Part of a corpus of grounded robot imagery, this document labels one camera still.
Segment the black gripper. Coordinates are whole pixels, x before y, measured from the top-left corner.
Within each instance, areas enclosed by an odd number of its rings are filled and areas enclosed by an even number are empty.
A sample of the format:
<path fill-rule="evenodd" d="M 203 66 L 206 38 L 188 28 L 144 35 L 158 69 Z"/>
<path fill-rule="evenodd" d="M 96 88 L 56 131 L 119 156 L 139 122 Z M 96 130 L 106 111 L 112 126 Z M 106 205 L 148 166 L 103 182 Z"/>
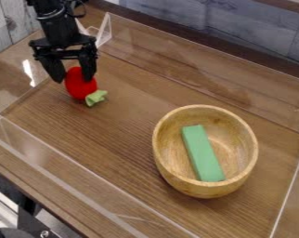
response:
<path fill-rule="evenodd" d="M 79 15 L 71 12 L 39 12 L 44 37 L 30 42 L 34 57 L 56 83 L 62 83 L 67 71 L 63 60 L 79 60 L 86 82 L 96 74 L 96 38 L 79 31 Z"/>

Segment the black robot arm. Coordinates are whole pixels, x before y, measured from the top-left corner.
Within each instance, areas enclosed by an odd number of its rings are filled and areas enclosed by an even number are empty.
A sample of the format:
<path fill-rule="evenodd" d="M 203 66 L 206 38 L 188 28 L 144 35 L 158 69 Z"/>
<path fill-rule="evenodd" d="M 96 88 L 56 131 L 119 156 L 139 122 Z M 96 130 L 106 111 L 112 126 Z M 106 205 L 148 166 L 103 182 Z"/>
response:
<path fill-rule="evenodd" d="M 28 45 L 34 50 L 35 60 L 42 63 L 58 83 L 67 76 L 64 60 L 79 61 L 86 82 L 96 74 L 96 38 L 79 31 L 78 18 L 83 18 L 86 14 L 75 14 L 72 2 L 83 4 L 82 0 L 27 0 L 44 30 L 44 38 L 31 40 Z"/>

